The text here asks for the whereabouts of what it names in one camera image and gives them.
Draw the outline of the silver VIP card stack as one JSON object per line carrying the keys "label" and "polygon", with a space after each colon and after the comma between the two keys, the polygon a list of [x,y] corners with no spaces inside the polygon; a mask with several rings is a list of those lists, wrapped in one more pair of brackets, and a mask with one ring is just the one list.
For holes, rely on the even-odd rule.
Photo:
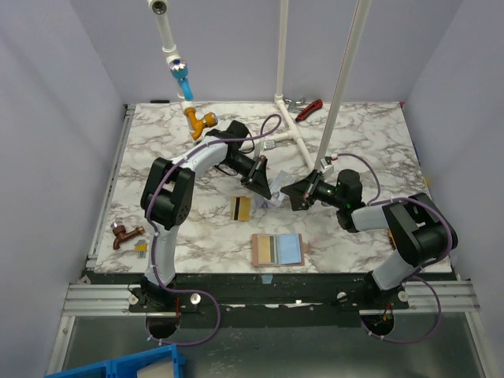
{"label": "silver VIP card stack", "polygon": [[254,196],[254,203],[258,209],[272,209],[275,207],[280,207],[282,201],[278,199],[278,193],[275,192],[272,194],[270,199],[264,198],[263,196],[256,194]]}

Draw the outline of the gold credit card stack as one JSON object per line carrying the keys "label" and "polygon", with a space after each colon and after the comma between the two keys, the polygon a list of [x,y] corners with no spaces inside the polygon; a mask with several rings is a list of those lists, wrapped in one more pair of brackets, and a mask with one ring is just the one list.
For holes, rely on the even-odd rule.
{"label": "gold credit card stack", "polygon": [[230,219],[232,221],[249,221],[250,220],[250,205],[251,198],[246,196],[231,197],[230,204]]}

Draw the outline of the pink leather card holder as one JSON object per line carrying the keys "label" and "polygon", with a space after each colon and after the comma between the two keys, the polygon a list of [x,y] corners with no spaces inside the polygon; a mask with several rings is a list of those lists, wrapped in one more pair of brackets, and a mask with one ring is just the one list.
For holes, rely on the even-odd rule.
{"label": "pink leather card holder", "polygon": [[258,236],[274,234],[253,234],[252,242],[252,264],[256,267],[281,267],[281,266],[303,266],[305,264],[305,251],[302,235],[296,233],[277,234],[276,237],[276,264],[258,263]]}

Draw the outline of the single silver VIP card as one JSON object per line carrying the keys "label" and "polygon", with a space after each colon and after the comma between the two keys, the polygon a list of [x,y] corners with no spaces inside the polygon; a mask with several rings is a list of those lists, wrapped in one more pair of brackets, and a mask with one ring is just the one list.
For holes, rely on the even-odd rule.
{"label": "single silver VIP card", "polygon": [[281,203],[283,201],[284,195],[281,193],[280,189],[284,185],[284,179],[286,178],[286,173],[283,170],[280,170],[275,179],[271,184],[271,193],[272,198],[271,202],[273,203]]}

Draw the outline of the single gold card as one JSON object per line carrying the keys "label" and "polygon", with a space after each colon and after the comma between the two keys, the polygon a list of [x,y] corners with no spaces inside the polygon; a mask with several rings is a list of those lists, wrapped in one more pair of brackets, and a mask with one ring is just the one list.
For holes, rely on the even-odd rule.
{"label": "single gold card", "polygon": [[274,235],[258,236],[258,263],[276,264],[276,237]]}

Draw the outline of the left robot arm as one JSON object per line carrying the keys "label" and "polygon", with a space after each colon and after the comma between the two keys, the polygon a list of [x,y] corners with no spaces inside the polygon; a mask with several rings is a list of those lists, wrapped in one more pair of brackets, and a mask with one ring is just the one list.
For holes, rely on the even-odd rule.
{"label": "left robot arm", "polygon": [[224,131],[212,130],[185,154],[166,160],[159,157],[151,165],[141,197],[141,208],[152,227],[150,262],[146,280],[153,284],[147,301],[158,311],[174,303],[174,291],[166,285],[175,278],[176,239],[180,225],[191,210],[195,181],[217,165],[225,165],[241,176],[241,184],[262,196],[272,197],[266,174],[267,158],[247,157],[241,146],[257,140],[247,126],[237,120]]}

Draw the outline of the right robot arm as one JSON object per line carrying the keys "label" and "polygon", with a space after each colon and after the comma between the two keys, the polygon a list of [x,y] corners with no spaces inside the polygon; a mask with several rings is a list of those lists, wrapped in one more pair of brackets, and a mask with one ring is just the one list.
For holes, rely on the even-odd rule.
{"label": "right robot arm", "polygon": [[378,229],[391,233],[394,251],[366,274],[361,289],[364,303],[378,309],[389,302],[392,290],[447,257],[458,246],[458,235],[425,193],[366,205],[362,191],[360,175],[351,169],[341,171],[334,185],[314,170],[280,189],[294,211],[307,210],[316,201],[335,207],[340,227],[349,233]]}

